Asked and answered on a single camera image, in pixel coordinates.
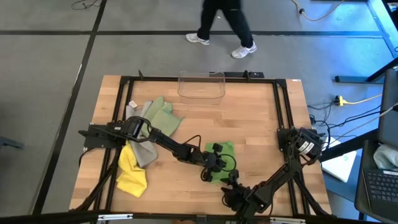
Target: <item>black floor stripe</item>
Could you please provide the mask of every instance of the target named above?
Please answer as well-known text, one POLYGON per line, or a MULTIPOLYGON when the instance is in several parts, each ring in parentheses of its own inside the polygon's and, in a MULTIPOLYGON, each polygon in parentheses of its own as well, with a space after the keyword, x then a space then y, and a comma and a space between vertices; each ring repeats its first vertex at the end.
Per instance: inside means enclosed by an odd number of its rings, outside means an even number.
POLYGON ((47 194, 49 192, 49 188, 51 185, 52 177, 54 175, 55 168, 57 166, 57 162, 58 162, 58 159, 61 154, 63 141, 65 140, 65 136, 67 134, 70 118, 72 117, 76 99, 79 94, 81 83, 83 81, 83 77, 84 77, 84 74, 85 74, 85 71, 87 68, 87 63, 90 59, 91 51, 93 50, 94 41, 95 41, 95 37, 96 37, 95 32, 98 30, 98 27, 100 26, 100 22, 101 22, 103 13, 104 13, 105 5, 106 5, 106 0, 103 0, 101 2, 101 6, 99 8, 99 11, 98 11, 98 14, 97 14, 97 17, 95 20, 95 24, 93 27, 93 33, 90 35, 90 39, 88 40, 87 47, 86 47, 85 53, 83 55, 83 60, 81 61, 81 67, 78 72, 75 85, 73 86, 72 93, 70 95, 67 107, 65 109, 65 113, 63 115, 61 125, 60 125, 60 128, 57 133, 57 138, 54 141, 53 148, 50 153, 49 163, 46 166, 45 174, 42 177, 40 190, 38 191, 37 199, 36 199, 35 205, 33 207, 34 215, 38 215, 38 214, 42 213, 45 199, 47 197, 47 194))
POLYGON ((78 30, 0 30, 0 35, 91 35, 93 31, 78 30))
MULTIPOLYGON (((97 35, 185 35, 196 30, 100 30, 97 35)), ((298 35, 298 36, 381 36, 379 31, 252 31, 254 35, 298 35)), ((235 35, 233 31, 211 31, 211 35, 235 35)))
MULTIPOLYGON (((0 30, 0 35, 185 35, 195 33, 196 30, 0 30)), ((384 35, 379 31, 252 31, 254 35, 297 35, 297 36, 378 36, 384 35)), ((229 30, 214 30, 211 35, 235 35, 229 30)))

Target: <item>laptop keyboard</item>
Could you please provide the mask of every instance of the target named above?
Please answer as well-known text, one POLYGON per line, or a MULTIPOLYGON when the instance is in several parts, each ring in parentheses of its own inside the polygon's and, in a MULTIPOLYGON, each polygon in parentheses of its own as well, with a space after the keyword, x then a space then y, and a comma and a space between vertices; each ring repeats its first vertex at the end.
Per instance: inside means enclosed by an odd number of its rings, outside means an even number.
POLYGON ((364 173, 370 199, 398 204, 398 172, 374 169, 364 173))

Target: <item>black pants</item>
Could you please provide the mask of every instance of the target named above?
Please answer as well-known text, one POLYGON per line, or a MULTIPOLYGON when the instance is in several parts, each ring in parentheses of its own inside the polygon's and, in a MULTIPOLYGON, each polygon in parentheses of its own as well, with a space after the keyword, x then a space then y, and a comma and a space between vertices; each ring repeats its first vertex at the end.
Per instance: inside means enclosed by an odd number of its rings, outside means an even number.
POLYGON ((241 10, 240 0, 205 0, 203 2, 201 27, 198 30, 198 37, 203 40, 210 38, 210 28, 219 9, 223 11, 232 30, 241 39, 241 45, 251 48, 253 46, 253 37, 241 10))

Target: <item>light green towel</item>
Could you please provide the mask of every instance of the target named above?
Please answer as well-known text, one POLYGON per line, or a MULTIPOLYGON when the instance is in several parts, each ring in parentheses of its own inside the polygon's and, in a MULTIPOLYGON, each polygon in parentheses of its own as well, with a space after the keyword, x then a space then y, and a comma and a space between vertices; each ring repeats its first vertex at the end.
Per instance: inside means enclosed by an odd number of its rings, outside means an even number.
MULTIPOLYGON (((222 142, 222 143, 219 143, 219 144, 222 145, 222 147, 223 147, 223 150, 218 153, 219 155, 228 154, 228 155, 230 155, 230 156, 235 158, 235 151, 234 151, 234 143, 233 142, 222 142)), ((214 145, 214 143, 207 143, 206 144, 206 151, 207 152, 213 152, 213 145, 214 145)), ((231 169, 234 168, 235 162, 234 162, 234 160, 232 158, 230 158, 229 156, 221 156, 221 159, 224 162, 226 162, 226 167, 223 168, 224 170, 231 170, 231 169)), ((230 173, 230 171, 226 172, 226 171, 223 171, 223 170, 221 172, 212 172, 211 176, 213 178, 211 180, 211 183, 220 183, 221 179, 228 178, 228 174, 229 173, 230 173)))
MULTIPOLYGON (((163 96, 160 96, 154 100, 144 117, 150 121, 153 127, 159 128, 163 134, 170 136, 177 130, 182 121, 182 118, 178 118, 172 114, 172 110, 173 104, 165 104, 163 96)), ((148 137, 149 132, 146 124, 142 126, 141 132, 144 136, 148 137)))

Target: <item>laptop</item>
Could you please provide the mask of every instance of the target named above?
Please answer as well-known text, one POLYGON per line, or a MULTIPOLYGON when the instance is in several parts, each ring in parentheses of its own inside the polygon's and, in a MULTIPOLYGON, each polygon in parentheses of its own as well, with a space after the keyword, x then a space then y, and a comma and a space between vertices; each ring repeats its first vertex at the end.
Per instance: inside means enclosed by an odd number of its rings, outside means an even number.
MULTIPOLYGON (((335 141, 333 137, 330 137, 330 142, 332 143, 330 144, 330 147, 340 144, 340 142, 335 141)), ((333 177, 336 177, 337 179, 343 181, 344 183, 347 183, 349 174, 351 173, 351 169, 353 168, 355 156, 356 156, 356 151, 352 151, 342 156, 336 157, 334 159, 322 162, 322 169, 325 172, 332 175, 333 177)))

